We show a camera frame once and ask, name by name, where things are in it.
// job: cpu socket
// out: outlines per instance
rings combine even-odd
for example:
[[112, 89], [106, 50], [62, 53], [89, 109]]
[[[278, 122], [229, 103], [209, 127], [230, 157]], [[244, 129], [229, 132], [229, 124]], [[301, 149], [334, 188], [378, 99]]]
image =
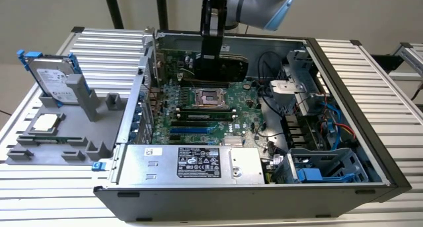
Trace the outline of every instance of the cpu socket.
[[224, 95], [225, 91], [222, 89], [194, 89], [194, 107], [204, 108], [217, 108], [225, 109], [228, 105], [225, 104]]

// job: red cable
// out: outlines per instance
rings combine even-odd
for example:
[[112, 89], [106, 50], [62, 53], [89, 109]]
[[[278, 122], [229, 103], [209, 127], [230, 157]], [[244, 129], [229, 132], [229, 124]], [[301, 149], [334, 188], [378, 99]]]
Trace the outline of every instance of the red cable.
[[334, 123], [334, 125], [341, 126], [341, 127], [345, 128], [346, 130], [349, 130], [350, 133], [352, 133], [352, 135], [353, 135], [353, 139], [354, 139], [354, 131], [350, 129], [349, 126], [346, 126], [345, 124], [338, 124], [338, 123]]

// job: white wall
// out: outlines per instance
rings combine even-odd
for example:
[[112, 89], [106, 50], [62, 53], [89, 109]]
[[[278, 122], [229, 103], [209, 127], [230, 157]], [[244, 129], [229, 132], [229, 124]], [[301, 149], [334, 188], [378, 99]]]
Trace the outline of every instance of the white wall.
[[[201, 0], [166, 1], [169, 28], [198, 30]], [[154, 0], [118, 0], [118, 6], [125, 28], [158, 27]], [[423, 42], [421, 14], [423, 0], [294, 0], [278, 31], [249, 28], [248, 33], [357, 39], [370, 53], [384, 54], [398, 42]], [[0, 0], [1, 71], [5, 64], [18, 64], [17, 49], [53, 54], [73, 26], [113, 27], [105, 0]], [[10, 90], [23, 94], [29, 87], [19, 84], [23, 75], [6, 74], [0, 83], [15, 81]], [[406, 91], [416, 87], [402, 86]]]

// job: black metal pole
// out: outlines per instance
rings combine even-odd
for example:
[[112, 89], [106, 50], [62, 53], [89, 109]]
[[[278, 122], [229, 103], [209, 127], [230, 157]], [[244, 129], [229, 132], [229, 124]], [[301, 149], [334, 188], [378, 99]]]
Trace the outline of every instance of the black metal pole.
[[161, 30], [168, 30], [168, 20], [166, 20], [166, 2], [165, 0], [157, 1], [157, 13], [158, 13], [158, 24]]
[[122, 29], [124, 23], [121, 21], [117, 0], [105, 0], [105, 1], [106, 1], [108, 11], [112, 17], [114, 29]]

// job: motherboard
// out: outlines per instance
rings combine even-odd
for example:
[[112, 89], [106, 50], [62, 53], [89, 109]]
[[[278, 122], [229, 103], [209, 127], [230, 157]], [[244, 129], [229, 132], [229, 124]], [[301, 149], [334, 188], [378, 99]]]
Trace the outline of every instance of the motherboard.
[[149, 97], [153, 144], [264, 147], [256, 134], [261, 105], [252, 81], [198, 83], [192, 79], [193, 52], [161, 50], [164, 84]]

